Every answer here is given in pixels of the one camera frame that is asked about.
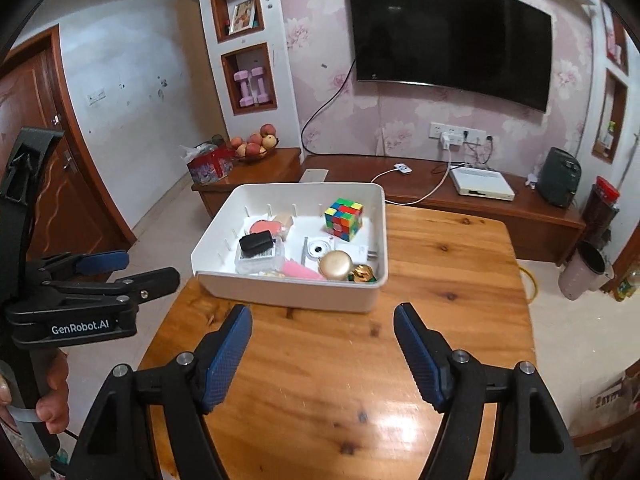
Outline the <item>person left hand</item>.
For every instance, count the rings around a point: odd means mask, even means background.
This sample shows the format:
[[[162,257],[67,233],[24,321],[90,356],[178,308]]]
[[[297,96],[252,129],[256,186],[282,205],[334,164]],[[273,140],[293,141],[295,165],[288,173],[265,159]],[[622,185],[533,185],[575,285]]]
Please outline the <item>person left hand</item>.
[[[46,424],[50,434],[62,434],[70,423],[68,407],[68,363],[67,354],[58,350],[47,374],[48,393],[36,405],[39,419]],[[8,411],[12,402],[12,394],[6,378],[1,377],[1,421],[16,431],[17,426]]]

